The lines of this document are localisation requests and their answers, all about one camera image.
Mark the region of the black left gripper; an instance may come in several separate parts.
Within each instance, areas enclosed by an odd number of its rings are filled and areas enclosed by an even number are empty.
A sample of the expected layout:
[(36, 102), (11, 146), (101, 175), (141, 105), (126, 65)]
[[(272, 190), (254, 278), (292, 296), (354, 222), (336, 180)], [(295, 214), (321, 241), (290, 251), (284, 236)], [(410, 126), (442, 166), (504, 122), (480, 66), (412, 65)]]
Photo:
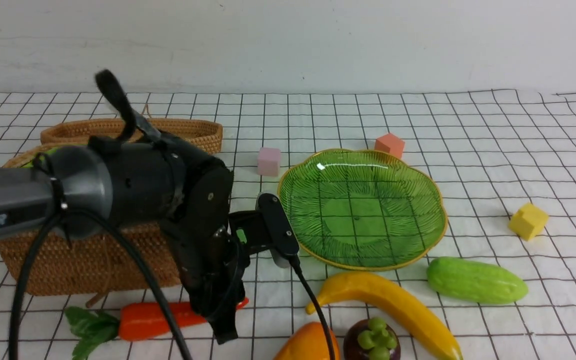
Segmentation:
[(203, 150), (182, 152), (182, 203), (160, 222), (192, 309), (210, 321), (222, 346), (239, 338), (237, 305), (243, 300), (242, 246), (228, 233), (233, 173)]

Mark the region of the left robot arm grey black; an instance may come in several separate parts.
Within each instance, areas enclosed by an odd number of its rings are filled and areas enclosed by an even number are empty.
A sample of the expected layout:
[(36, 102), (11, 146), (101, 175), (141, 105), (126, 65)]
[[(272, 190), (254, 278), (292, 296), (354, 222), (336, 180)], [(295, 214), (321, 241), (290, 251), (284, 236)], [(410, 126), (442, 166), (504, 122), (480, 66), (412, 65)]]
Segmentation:
[(0, 240), (37, 229), (22, 284), (52, 230), (67, 241), (106, 232), (126, 250), (162, 302), (154, 272), (121, 229), (158, 223), (192, 310), (218, 344), (238, 338), (247, 256), (227, 232), (233, 173), (221, 159), (171, 134), (37, 153), (30, 167), (0, 168)]

